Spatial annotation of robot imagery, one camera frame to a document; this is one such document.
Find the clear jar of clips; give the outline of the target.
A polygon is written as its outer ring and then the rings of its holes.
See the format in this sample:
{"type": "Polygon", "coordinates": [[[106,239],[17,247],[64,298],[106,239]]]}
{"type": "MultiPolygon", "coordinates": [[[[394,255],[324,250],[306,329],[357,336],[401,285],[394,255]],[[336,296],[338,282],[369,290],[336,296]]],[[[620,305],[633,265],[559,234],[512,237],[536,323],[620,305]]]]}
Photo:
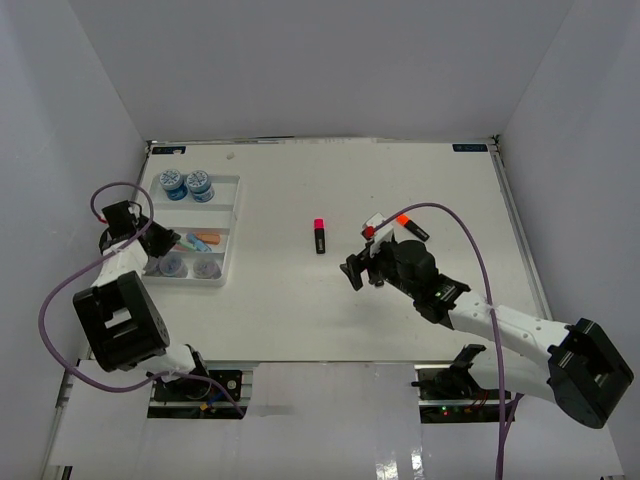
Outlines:
{"type": "Polygon", "coordinates": [[[145,266],[144,273],[147,276],[186,278],[188,268],[180,255],[167,254],[161,258],[151,258],[145,266]]]}

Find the blue stapler case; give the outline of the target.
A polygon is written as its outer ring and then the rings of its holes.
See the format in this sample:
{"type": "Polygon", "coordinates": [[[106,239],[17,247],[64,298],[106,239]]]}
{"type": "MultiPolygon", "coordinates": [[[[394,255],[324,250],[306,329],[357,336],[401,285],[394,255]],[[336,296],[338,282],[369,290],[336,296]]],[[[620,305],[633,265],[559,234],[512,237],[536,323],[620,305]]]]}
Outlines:
{"type": "Polygon", "coordinates": [[[187,242],[198,252],[211,252],[211,247],[198,238],[194,233],[186,235],[187,242]]]}

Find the pink cap black highlighter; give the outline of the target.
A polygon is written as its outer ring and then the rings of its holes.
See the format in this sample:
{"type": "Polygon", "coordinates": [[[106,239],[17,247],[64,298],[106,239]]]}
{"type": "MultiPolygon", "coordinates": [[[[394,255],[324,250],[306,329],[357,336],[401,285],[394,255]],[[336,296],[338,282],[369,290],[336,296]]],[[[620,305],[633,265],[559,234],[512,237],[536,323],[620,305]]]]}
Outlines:
{"type": "Polygon", "coordinates": [[[322,218],[316,218],[313,222],[315,251],[318,255],[326,253],[325,222],[322,218]]]}

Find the blue lidded jar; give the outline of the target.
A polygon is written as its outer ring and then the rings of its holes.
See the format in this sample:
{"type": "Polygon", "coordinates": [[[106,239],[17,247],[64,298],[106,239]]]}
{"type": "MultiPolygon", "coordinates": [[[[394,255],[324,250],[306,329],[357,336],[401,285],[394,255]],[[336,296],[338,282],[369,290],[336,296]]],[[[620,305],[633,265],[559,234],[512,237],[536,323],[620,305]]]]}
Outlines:
{"type": "Polygon", "coordinates": [[[195,170],[189,173],[185,178],[185,184],[192,198],[198,203],[206,203],[215,195],[211,178],[206,171],[195,170]]]}
{"type": "Polygon", "coordinates": [[[159,185],[171,201],[179,201],[188,195],[184,176],[177,169],[167,169],[159,174],[159,185]]]}

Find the orange cap black highlighter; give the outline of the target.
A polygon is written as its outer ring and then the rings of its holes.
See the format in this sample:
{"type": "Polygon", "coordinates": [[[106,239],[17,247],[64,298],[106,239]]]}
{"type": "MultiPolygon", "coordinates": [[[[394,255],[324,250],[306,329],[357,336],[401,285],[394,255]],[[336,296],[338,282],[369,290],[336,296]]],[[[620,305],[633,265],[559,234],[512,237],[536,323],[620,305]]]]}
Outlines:
{"type": "Polygon", "coordinates": [[[430,239],[430,235],[406,214],[399,215],[396,222],[420,241],[427,242],[430,239]]]}

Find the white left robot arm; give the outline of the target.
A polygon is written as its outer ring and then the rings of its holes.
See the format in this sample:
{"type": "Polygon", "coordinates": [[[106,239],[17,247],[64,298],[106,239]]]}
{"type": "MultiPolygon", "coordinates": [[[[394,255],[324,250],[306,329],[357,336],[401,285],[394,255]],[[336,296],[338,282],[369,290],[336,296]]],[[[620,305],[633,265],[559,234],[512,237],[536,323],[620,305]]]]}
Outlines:
{"type": "Polygon", "coordinates": [[[142,282],[151,260],[166,256],[180,235],[121,201],[102,210],[107,228],[99,240],[105,262],[91,287],[73,297],[73,306],[100,367],[106,372],[164,372],[169,383],[199,399],[211,387],[201,355],[188,344],[173,344],[168,328],[142,282]]]}

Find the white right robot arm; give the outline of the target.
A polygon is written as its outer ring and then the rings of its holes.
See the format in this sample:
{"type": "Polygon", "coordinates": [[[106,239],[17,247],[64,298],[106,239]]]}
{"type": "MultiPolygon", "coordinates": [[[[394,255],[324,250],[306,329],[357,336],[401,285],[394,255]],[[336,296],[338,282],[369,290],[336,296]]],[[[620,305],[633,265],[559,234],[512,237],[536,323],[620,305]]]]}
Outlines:
{"type": "Polygon", "coordinates": [[[504,388],[557,405],[579,424],[601,429],[634,380],[602,327],[582,318],[566,324],[489,302],[442,274],[426,246],[394,239],[368,244],[340,266],[354,290],[389,284],[427,321],[480,337],[450,366],[414,381],[422,398],[472,399],[504,388]]]}

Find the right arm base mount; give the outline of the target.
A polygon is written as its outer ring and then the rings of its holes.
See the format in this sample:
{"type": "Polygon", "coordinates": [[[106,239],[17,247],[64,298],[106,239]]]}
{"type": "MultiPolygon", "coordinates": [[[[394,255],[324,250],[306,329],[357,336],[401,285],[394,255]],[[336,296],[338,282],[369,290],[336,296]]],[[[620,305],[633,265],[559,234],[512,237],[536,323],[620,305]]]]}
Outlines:
{"type": "Polygon", "coordinates": [[[418,408],[422,424],[497,423],[499,391],[485,389],[472,376],[486,347],[465,346],[450,363],[415,366],[418,408]]]}

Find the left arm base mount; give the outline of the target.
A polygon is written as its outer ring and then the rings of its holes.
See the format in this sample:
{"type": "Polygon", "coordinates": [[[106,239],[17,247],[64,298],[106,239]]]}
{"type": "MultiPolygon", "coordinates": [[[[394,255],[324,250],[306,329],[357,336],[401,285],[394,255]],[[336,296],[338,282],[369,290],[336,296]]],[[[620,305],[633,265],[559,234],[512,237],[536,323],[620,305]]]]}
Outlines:
{"type": "Polygon", "coordinates": [[[244,394],[244,372],[239,369],[209,369],[213,383],[179,377],[169,383],[157,382],[147,409],[150,419],[170,420],[241,420],[248,408],[244,394]]]}

